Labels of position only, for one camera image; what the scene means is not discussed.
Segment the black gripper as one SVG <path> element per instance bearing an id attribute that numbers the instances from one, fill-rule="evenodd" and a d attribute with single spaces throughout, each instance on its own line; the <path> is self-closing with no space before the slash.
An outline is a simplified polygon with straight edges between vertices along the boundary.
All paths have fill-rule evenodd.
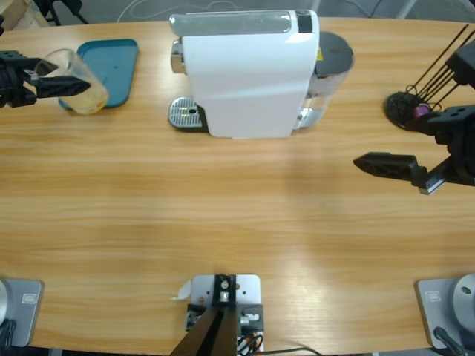
<path id="1" fill-rule="evenodd" d="M 91 83 L 74 76 L 38 78 L 32 81 L 36 94 L 24 86 L 28 75 L 49 74 L 59 68 L 46 59 L 30 58 L 15 50 L 1 52 L 1 107 L 18 108 L 36 103 L 38 98 L 75 96 L 91 87 Z"/>
<path id="2" fill-rule="evenodd" d="M 474 124 L 461 128 L 474 116 L 474 106 L 456 106 L 431 111 L 407 122 L 409 131 L 428 136 L 453 131 L 447 144 L 450 156 L 428 172 L 411 155 L 369 152 L 353 160 L 361 171 L 388 179 L 411 182 L 421 194 L 431 195 L 444 183 L 474 187 Z"/>

